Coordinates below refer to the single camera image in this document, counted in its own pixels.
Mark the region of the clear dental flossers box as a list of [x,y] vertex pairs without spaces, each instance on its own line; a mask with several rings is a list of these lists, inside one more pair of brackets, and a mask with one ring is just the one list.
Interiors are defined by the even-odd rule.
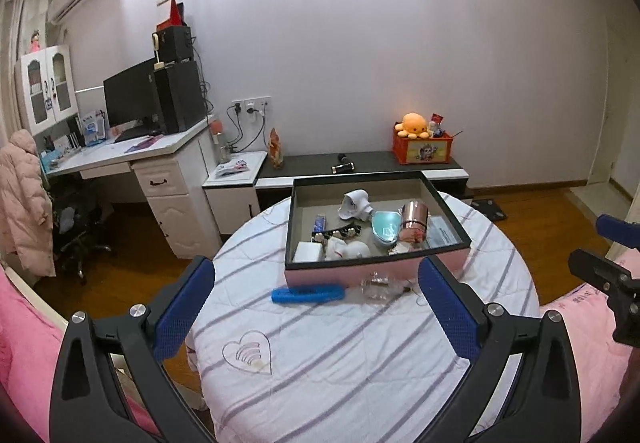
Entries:
[[430,249],[440,249],[460,243],[456,230],[441,215],[430,215],[427,219],[426,244]]

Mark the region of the white pink block toy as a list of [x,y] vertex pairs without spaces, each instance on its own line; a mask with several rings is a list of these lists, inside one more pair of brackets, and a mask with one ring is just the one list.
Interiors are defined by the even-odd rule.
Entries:
[[398,241],[398,243],[393,248],[390,248],[390,250],[388,250],[388,254],[403,255],[404,253],[413,252],[419,249],[420,249],[419,245],[416,245],[413,243],[407,243],[407,241]]

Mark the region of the white glass door cabinet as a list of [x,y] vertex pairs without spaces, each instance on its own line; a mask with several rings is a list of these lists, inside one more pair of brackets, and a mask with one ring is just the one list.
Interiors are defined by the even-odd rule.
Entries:
[[78,114],[67,45],[21,56],[15,64],[15,83],[22,125],[32,135]]

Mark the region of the white striped table cloth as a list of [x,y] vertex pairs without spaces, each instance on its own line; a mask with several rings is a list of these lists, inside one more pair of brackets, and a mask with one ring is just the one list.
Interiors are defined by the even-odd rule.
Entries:
[[221,442],[411,442],[468,364],[418,289],[371,301],[277,304],[290,205],[244,224],[215,255],[189,338]]

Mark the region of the black computer tower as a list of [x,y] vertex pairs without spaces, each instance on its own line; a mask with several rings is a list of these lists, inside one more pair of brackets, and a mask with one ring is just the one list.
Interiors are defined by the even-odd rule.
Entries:
[[194,60],[154,70],[152,85],[158,121],[164,134],[184,132],[205,118],[206,104]]

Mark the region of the rose gold cylinder cup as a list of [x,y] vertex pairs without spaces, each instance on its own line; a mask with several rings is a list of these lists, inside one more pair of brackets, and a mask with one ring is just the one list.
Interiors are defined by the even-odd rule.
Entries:
[[420,200],[410,200],[400,209],[398,241],[423,244],[426,241],[428,207]]

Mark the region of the blue toothpaste box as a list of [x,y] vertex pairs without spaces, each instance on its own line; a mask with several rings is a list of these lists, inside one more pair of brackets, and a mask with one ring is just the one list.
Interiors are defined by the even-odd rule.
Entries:
[[312,226],[311,233],[314,235],[322,233],[326,230],[326,216],[324,214],[317,214],[314,218],[314,226]]

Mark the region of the small orange figurine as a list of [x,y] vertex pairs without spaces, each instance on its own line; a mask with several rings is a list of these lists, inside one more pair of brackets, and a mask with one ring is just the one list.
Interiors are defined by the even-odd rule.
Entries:
[[274,169],[280,170],[284,160],[282,155],[282,145],[280,136],[276,129],[272,128],[269,133],[268,154]]

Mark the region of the white power adapter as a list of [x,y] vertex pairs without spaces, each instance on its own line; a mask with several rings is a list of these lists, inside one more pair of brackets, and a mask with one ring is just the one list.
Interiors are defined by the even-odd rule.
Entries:
[[295,249],[294,263],[316,263],[326,259],[324,246],[317,241],[299,241]]

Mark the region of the pink puffer jacket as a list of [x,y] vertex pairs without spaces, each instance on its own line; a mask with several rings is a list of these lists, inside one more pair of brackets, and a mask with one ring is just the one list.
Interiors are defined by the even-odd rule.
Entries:
[[1,148],[1,251],[37,277],[54,277],[53,208],[37,145],[27,130]]

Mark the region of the black office chair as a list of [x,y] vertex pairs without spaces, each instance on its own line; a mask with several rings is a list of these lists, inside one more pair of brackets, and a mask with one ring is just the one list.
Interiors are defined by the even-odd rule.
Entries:
[[99,187],[79,175],[50,177],[49,183],[56,273],[85,285],[93,255],[113,252],[106,224],[113,210]]

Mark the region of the orange octopus plush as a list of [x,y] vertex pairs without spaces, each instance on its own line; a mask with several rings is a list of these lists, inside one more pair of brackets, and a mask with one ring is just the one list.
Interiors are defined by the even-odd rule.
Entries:
[[417,140],[418,138],[427,140],[431,137],[425,118],[422,114],[417,114],[416,112],[405,114],[401,122],[395,124],[394,129],[397,136],[408,138],[409,140]]

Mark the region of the red orange storage box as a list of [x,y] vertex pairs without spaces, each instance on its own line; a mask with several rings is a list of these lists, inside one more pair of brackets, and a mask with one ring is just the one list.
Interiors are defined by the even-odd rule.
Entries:
[[448,134],[441,137],[420,138],[393,135],[393,154],[404,166],[407,164],[448,163],[454,138]]

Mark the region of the white wall power strip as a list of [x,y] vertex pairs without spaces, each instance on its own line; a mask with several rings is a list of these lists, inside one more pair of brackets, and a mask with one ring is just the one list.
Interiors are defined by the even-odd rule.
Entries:
[[265,114],[269,109],[272,108],[271,97],[269,95],[233,99],[231,105],[240,105],[242,111],[246,112],[247,114],[251,109],[261,111]]

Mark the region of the white plastic nozzle device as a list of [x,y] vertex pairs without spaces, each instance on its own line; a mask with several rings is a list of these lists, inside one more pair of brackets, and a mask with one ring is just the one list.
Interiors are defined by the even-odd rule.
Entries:
[[369,194],[364,189],[355,189],[346,192],[341,206],[337,210],[338,217],[343,221],[358,220],[367,222],[373,213]]

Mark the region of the pink quilt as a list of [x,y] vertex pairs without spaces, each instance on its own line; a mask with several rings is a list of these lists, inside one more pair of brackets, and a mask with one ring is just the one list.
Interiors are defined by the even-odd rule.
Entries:
[[620,403],[620,388],[632,351],[612,338],[615,319],[605,294],[582,284],[541,305],[524,261],[506,252],[469,271],[465,278],[483,301],[498,302],[511,314],[539,317],[549,310],[562,314],[577,366],[582,441],[588,441]]

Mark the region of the pink black storage box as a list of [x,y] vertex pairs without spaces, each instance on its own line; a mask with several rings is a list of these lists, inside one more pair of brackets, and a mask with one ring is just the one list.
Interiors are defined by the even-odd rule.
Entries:
[[416,278],[434,255],[458,275],[471,239],[420,171],[296,178],[284,278],[290,286],[356,287],[378,275]]

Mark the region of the black floor scale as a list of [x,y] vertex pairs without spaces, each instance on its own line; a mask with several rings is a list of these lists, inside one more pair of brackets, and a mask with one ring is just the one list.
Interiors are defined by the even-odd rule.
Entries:
[[482,215],[485,215],[492,223],[504,221],[508,218],[498,203],[493,199],[474,199],[471,206]]

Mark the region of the white desk with drawers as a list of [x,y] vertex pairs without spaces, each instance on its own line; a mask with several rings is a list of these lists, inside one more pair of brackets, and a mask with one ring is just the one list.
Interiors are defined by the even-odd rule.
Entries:
[[142,138],[107,140],[82,148],[48,172],[50,177],[78,173],[85,180],[132,173],[165,241],[179,259],[213,257],[220,234],[204,183],[215,170],[213,141],[203,119],[186,131],[160,135],[137,148]]

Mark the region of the clear glass bottle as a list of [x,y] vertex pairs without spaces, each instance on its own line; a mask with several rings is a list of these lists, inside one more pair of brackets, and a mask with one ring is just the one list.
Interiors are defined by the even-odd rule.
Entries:
[[390,275],[374,272],[361,281],[362,295],[371,301],[380,303],[394,303],[402,298],[414,296],[413,283]]

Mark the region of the orange cap water bottle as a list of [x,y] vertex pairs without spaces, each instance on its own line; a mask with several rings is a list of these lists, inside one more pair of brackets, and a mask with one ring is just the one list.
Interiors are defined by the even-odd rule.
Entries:
[[229,162],[231,159],[230,146],[226,134],[224,134],[224,125],[216,114],[213,114],[212,120],[210,120],[209,132],[212,136],[216,161],[219,164]]

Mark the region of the teal round clear case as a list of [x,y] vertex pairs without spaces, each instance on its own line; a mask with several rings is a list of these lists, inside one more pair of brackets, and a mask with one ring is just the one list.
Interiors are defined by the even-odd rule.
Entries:
[[393,248],[396,245],[401,223],[398,211],[373,211],[370,223],[375,244],[382,248]]

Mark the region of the blue comb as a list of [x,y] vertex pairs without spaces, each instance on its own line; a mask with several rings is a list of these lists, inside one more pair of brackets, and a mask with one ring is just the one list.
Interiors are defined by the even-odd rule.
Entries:
[[271,301],[277,304],[328,303],[345,298],[345,289],[341,285],[310,285],[282,287],[274,289]]

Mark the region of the black speaker box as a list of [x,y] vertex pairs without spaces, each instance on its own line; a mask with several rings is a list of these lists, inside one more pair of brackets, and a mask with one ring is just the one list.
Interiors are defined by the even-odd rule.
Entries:
[[154,51],[160,62],[184,62],[194,59],[191,28],[168,26],[152,34]]

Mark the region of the black computer monitor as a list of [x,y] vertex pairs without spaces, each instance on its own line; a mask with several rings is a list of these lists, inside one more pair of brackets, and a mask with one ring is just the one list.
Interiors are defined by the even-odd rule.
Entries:
[[154,59],[134,65],[104,80],[104,96],[108,124],[111,128],[130,121],[132,129],[120,132],[115,142],[160,133],[153,92]]

